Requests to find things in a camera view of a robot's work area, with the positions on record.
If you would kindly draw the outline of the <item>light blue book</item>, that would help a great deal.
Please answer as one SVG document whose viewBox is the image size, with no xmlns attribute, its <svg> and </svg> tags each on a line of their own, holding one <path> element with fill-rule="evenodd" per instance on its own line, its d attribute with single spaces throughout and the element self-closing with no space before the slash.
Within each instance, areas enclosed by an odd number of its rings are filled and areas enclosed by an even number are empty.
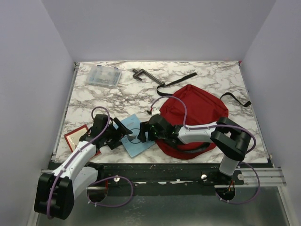
<svg viewBox="0 0 301 226">
<path fill-rule="evenodd" d="M 138 139 L 140 120 L 135 114 L 123 119 L 121 122 L 132 131 L 132 134 L 125 135 L 121 139 L 122 145 L 125 147 L 125 150 L 131 158 L 136 157 L 155 144 L 154 141 L 149 141 L 148 139 L 144 143 Z"/>
</svg>

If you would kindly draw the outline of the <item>red backpack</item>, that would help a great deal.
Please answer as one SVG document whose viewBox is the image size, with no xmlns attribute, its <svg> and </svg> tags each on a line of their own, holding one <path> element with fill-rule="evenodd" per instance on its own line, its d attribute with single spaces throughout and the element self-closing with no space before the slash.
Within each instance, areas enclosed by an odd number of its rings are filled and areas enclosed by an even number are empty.
<svg viewBox="0 0 301 226">
<path fill-rule="evenodd" d="M 160 108 L 160 115 L 172 125 L 205 125 L 218 121 L 221 117 L 228 118 L 229 115 L 227 107 L 219 98 L 191 84 L 174 94 L 160 91 L 157 94 L 168 98 Z M 193 159 L 217 147 L 212 143 L 191 143 L 174 148 L 162 140 L 155 142 L 166 155 L 181 160 Z"/>
</svg>

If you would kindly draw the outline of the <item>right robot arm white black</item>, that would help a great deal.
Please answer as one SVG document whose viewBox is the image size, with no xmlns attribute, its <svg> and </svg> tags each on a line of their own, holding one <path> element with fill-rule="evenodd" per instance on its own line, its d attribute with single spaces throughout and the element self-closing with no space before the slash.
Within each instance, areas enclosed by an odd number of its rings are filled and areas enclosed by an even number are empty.
<svg viewBox="0 0 301 226">
<path fill-rule="evenodd" d="M 205 125 L 172 125 L 163 116 L 156 114 L 147 122 L 140 123 L 137 139 L 145 143 L 162 140 L 172 147 L 191 143 L 215 144 L 224 154 L 217 181 L 223 185 L 233 180 L 233 174 L 247 154 L 251 139 L 256 144 L 253 134 L 227 117 Z"/>
</svg>

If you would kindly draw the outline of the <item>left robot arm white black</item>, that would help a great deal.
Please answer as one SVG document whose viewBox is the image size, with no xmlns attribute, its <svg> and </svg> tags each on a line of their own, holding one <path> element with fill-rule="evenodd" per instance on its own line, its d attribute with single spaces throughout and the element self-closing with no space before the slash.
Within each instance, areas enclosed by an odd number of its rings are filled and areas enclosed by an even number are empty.
<svg viewBox="0 0 301 226">
<path fill-rule="evenodd" d="M 117 118 L 98 114 L 93 126 L 79 139 L 77 148 L 51 173 L 42 173 L 37 185 L 34 211 L 49 218 L 67 219 L 77 196 L 90 184 L 99 186 L 104 174 L 88 163 L 101 147 L 113 149 L 131 134 Z"/>
</svg>

